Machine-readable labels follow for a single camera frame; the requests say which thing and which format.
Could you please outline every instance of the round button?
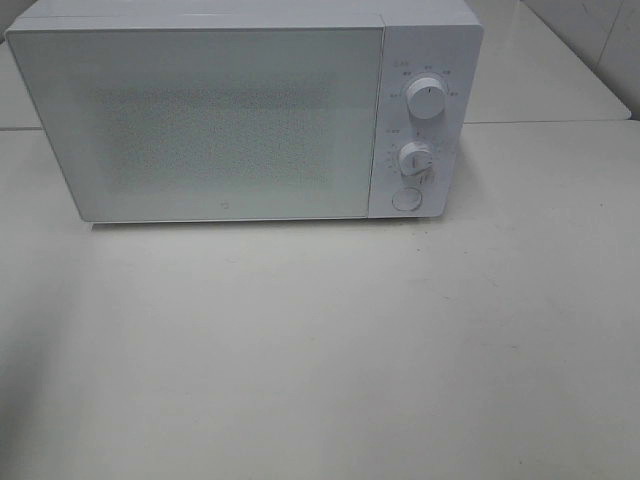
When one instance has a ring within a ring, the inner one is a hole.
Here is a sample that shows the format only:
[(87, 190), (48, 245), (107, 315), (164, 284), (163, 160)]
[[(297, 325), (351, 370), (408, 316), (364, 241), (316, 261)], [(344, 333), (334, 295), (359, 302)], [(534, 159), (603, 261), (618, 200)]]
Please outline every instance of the round button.
[(423, 142), (407, 143), (398, 152), (398, 166), (405, 177), (413, 177), (425, 172), (433, 165), (433, 153)]
[(410, 212), (418, 208), (422, 203), (422, 193), (415, 188), (405, 188), (396, 192), (391, 202), (396, 210)]
[(411, 114), (422, 120), (438, 115), (444, 110), (447, 92), (436, 77), (422, 77), (407, 88), (407, 105)]

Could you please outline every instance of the timer knob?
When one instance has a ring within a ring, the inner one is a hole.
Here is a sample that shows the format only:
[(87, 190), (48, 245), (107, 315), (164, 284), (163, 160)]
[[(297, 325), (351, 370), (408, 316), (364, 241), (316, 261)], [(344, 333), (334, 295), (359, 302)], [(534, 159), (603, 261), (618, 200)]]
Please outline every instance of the timer knob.
[(444, 110), (447, 92), (438, 78), (428, 76), (414, 80), (407, 88), (406, 97), (411, 114), (428, 120)]
[(423, 142), (407, 143), (398, 152), (398, 166), (405, 177), (414, 177), (433, 165), (433, 150)]

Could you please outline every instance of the perforated mesh screen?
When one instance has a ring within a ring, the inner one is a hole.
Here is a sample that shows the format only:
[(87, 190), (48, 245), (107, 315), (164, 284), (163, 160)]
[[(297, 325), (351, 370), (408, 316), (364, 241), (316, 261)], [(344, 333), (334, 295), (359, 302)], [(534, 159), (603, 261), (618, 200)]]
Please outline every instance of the perforated mesh screen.
[(380, 44), (379, 29), (12, 39), (93, 221), (366, 216)]

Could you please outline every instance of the control panel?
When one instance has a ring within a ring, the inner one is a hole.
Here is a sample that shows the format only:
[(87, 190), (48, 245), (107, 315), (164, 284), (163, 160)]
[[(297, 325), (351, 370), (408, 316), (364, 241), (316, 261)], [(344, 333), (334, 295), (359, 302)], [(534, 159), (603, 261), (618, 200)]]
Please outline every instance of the control panel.
[(385, 28), (369, 217), (442, 214), (481, 41), (479, 25)]

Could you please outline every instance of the white countertop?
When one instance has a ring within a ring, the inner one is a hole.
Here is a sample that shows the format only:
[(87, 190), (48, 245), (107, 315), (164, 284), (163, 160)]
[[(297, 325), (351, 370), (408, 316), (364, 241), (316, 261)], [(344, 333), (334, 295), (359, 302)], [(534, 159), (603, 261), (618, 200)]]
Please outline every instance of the white countertop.
[[(621, 120), (629, 110), (518, 0), (468, 0), (485, 26), (466, 120)], [(0, 129), (38, 127), (7, 45), (0, 45)]]
[(467, 125), (439, 220), (92, 229), (0, 133), (0, 476), (635, 480), (638, 152)]

